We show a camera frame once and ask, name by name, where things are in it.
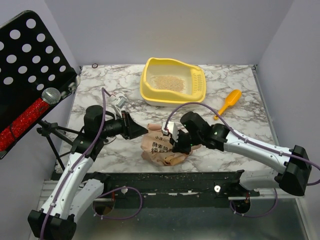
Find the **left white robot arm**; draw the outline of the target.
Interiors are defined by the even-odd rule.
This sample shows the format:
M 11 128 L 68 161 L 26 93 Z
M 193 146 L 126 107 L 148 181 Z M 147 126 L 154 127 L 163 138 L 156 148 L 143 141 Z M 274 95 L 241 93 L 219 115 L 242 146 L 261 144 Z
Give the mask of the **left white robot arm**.
M 97 173 L 85 186 L 80 185 L 93 165 L 107 138 L 121 135 L 126 140 L 148 133 L 126 111 L 119 116 L 99 105 L 88 107 L 84 126 L 73 141 L 67 166 L 53 192 L 40 210 L 32 210 L 28 223 L 33 235 L 40 240 L 70 240 L 77 222 L 97 197 L 107 197 L 111 191 L 108 176 Z

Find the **yellow plastic litter scoop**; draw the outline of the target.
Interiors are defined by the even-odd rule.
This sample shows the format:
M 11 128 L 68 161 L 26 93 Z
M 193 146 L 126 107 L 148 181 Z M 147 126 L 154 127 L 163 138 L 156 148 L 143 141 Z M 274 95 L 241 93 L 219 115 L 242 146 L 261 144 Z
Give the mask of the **yellow plastic litter scoop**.
M 224 105 L 220 108 L 218 114 L 221 116 L 227 108 L 234 106 L 241 98 L 241 96 L 242 92 L 239 89 L 234 89 L 233 91 L 231 91 L 225 98 Z

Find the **pink cat litter bag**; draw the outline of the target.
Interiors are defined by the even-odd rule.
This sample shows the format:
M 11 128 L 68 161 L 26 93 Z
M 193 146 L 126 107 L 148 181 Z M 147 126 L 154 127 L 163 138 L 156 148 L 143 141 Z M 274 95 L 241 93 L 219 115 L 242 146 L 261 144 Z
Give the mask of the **pink cat litter bag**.
M 162 134 L 160 124 L 149 123 L 147 125 L 148 133 L 142 137 L 141 157 L 160 166 L 175 166 L 181 164 L 193 151 L 199 149 L 201 145 L 191 147 L 191 152 L 184 154 L 172 152 L 173 145 L 170 138 Z

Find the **yellow plastic litter box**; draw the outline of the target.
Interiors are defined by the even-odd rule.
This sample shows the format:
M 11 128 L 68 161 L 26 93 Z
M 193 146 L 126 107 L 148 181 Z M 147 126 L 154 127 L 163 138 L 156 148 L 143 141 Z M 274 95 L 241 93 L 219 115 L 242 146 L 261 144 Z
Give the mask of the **yellow plastic litter box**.
M 157 89 L 152 81 L 155 76 L 181 78 L 184 90 Z M 153 106 L 174 107 L 188 102 L 201 103 L 206 97 L 206 91 L 206 77 L 202 68 L 172 58 L 149 58 L 140 77 L 140 95 Z

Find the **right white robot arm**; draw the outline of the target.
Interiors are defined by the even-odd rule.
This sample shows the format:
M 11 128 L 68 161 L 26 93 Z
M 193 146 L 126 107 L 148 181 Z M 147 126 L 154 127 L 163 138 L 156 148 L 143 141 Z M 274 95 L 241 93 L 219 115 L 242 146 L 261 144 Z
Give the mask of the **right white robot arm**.
M 225 124 L 209 125 L 199 114 L 187 112 L 180 119 L 185 130 L 175 122 L 163 124 L 162 132 L 170 136 L 172 152 L 189 154 L 193 146 L 229 152 L 257 161 L 270 170 L 244 171 L 230 183 L 230 191 L 241 196 L 247 190 L 280 188 L 293 196 L 304 196 L 312 170 L 306 150 L 299 145 L 281 147 L 248 137 Z

